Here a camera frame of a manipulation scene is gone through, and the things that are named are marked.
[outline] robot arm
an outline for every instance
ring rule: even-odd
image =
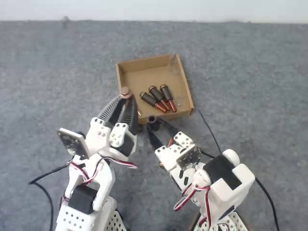
[[[91,120],[86,137],[64,128],[58,130],[74,158],[56,231],[102,231],[113,215],[121,226],[121,217],[115,212],[116,201],[109,197],[115,181],[110,161],[136,168],[127,161],[136,149],[137,130],[135,97],[123,95],[115,97]]]
[[[148,129],[156,156],[182,191],[183,198],[174,210],[181,209],[188,200],[200,207],[201,217],[196,230],[214,229],[217,224],[227,223],[228,215],[248,194],[255,180],[254,174],[240,163],[237,153],[231,149],[208,163],[200,162],[201,153],[193,140],[168,122],[158,120],[175,141],[166,147]]]

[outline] open cardboard box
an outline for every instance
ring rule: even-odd
[[[119,89],[129,87],[135,94],[139,115],[139,124],[146,124],[147,117],[156,115],[161,118],[175,119],[189,116],[193,111],[193,101],[184,74],[179,55],[162,55],[125,61],[116,64]],[[148,92],[148,87],[154,85],[159,90],[160,85],[167,84],[173,96],[177,112],[171,110],[162,113],[140,99],[142,91]]]

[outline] gray carpet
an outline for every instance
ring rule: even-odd
[[[116,62],[163,53],[180,54],[195,108],[264,183],[281,230],[307,229],[308,26],[84,21],[0,23],[0,230],[48,230],[47,198],[27,182],[70,158],[55,130],[87,131],[117,92]],[[218,153],[197,113],[174,125]],[[197,208],[173,211],[180,193],[144,134],[131,161],[111,192],[126,226],[187,230]],[[41,181],[56,215],[67,182],[67,170]],[[275,230],[258,185],[239,211]]]

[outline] black cable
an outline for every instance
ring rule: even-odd
[[[208,123],[205,121],[205,119],[204,119],[204,117],[203,117],[201,111],[200,111],[200,110],[198,110],[198,111],[199,111],[199,113],[200,113],[200,115],[201,115],[201,117],[202,117],[202,119],[203,119],[203,122],[206,124],[206,126],[207,126],[208,129],[210,130],[210,132],[211,132],[211,134],[212,134],[212,136],[213,136],[213,139],[215,140],[216,146],[217,146],[217,148],[218,148],[220,154],[222,154],[221,149],[220,149],[220,147],[219,147],[219,144],[218,144],[218,142],[217,142],[217,140],[216,140],[216,138],[215,138],[215,136],[214,136],[214,134],[213,134],[213,132],[212,132],[210,126],[209,126]],[[258,179],[257,177],[256,177],[256,182],[258,183],[258,185],[260,186],[260,188],[263,190],[263,192],[264,192],[265,195],[267,196],[268,200],[270,201],[270,205],[271,205],[271,208],[272,208],[273,214],[274,214],[274,220],[275,220],[276,229],[277,229],[277,231],[279,231],[280,229],[279,229],[279,224],[278,224],[278,219],[277,219],[276,208],[275,208],[274,202],[273,202],[272,198],[270,197],[270,194],[268,193],[268,191],[265,189],[265,187],[263,186],[263,184],[259,181],[259,179]]]
[[[210,158],[212,158],[212,159],[215,158],[213,155],[211,155],[211,154],[209,154],[209,153],[206,153],[205,151],[203,151],[203,150],[201,150],[201,149],[200,149],[200,152],[201,152],[203,155],[206,155],[206,156],[208,156],[208,157],[210,157]]]
[[[45,174],[43,174],[43,175],[41,175],[41,176],[39,176],[39,177],[34,178],[34,179],[33,179],[32,181],[30,181],[28,184],[33,184],[33,183],[37,182],[38,180],[40,180],[40,179],[42,179],[42,178],[44,178],[44,177],[46,177],[46,176],[48,176],[48,175],[50,175],[50,174],[52,174],[52,173],[58,172],[58,171],[60,171],[61,169],[66,168],[68,165],[69,165],[69,163],[67,163],[67,164],[65,164],[65,165],[63,165],[63,166],[61,166],[61,167],[57,167],[57,168],[51,170],[50,172],[47,172],[47,173],[45,173]]]
[[[48,202],[50,204],[50,224],[49,224],[49,231],[52,231],[53,229],[53,203],[52,203],[52,199],[49,195],[49,193],[47,192],[47,190],[41,186],[39,183],[36,183],[36,182],[32,182],[31,184],[34,184],[36,186],[38,186],[40,189],[43,190],[43,192],[45,193],[45,195],[47,196],[48,198]]]
[[[49,193],[47,192],[47,190],[46,190],[43,186],[41,186],[40,184],[38,184],[37,181],[40,180],[40,179],[42,179],[42,178],[44,178],[44,177],[46,177],[46,176],[48,176],[48,175],[50,175],[50,174],[52,174],[52,173],[58,172],[58,171],[60,171],[60,170],[63,169],[63,168],[66,168],[67,166],[69,166],[69,163],[71,162],[71,160],[70,160],[69,162],[67,162],[65,165],[63,165],[63,166],[61,166],[61,167],[57,167],[57,168],[55,168],[55,169],[53,169],[53,170],[51,170],[51,171],[49,171],[49,172],[47,172],[47,173],[45,173],[45,174],[43,174],[43,175],[41,175],[41,176],[38,176],[38,177],[34,178],[33,180],[31,180],[31,181],[28,183],[29,185],[34,184],[34,185],[38,186],[40,189],[42,189],[42,190],[44,191],[44,193],[46,194],[46,196],[47,196],[47,198],[48,198],[48,201],[49,201],[49,204],[50,204],[50,209],[51,209],[51,215],[50,215],[51,218],[50,218],[50,227],[49,227],[49,231],[52,231],[52,227],[53,227],[53,203],[52,203],[52,199],[51,199]]]
[[[263,184],[259,181],[259,179],[257,177],[256,177],[256,182],[258,183],[258,185],[260,186],[260,188],[263,190],[263,192],[267,196],[268,200],[270,201],[271,209],[273,210],[273,214],[274,214],[276,229],[277,229],[277,231],[279,231],[279,224],[278,224],[278,219],[277,219],[276,208],[275,208],[274,202],[273,202],[272,198],[270,197],[269,192],[265,189],[265,187],[263,186]]]
[[[218,142],[217,142],[217,140],[216,140],[216,137],[215,137],[215,135],[214,135],[212,129],[210,128],[209,124],[206,122],[206,120],[205,120],[204,116],[202,115],[201,111],[198,110],[198,112],[200,113],[200,116],[202,117],[202,120],[203,120],[203,122],[205,123],[205,125],[207,126],[208,130],[210,131],[210,133],[211,133],[211,135],[212,135],[212,137],[213,137],[213,139],[214,139],[214,141],[215,141],[215,143],[216,143],[216,146],[217,146],[217,148],[218,148],[219,154],[222,154],[222,151],[221,151],[221,149],[220,149],[220,146],[219,146],[219,144],[218,144]]]

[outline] copper bullet tip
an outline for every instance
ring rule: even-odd
[[[167,111],[170,111],[170,106],[165,100],[161,100],[160,102],[162,102],[163,106],[167,109]]]
[[[161,110],[163,113],[166,113],[167,112],[167,109],[162,107],[161,105],[159,105],[158,103],[155,104],[155,107],[159,110]]]
[[[175,107],[173,100],[169,100],[168,103],[170,104],[172,111],[177,112],[177,108]]]

